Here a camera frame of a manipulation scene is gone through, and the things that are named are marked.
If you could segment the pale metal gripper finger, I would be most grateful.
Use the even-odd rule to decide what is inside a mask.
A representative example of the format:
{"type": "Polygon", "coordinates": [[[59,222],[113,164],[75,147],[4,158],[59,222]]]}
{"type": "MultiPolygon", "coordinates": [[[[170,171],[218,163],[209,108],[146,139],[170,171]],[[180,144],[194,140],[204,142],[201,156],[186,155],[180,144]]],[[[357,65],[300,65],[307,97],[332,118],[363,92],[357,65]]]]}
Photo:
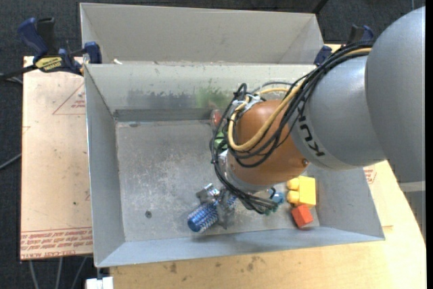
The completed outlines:
{"type": "Polygon", "coordinates": [[[233,224],[234,208],[218,206],[216,208],[217,225],[228,229],[233,224]]]}
{"type": "Polygon", "coordinates": [[[200,191],[196,192],[196,197],[200,202],[215,202],[219,196],[220,190],[218,190],[212,183],[209,183],[200,191]]]}

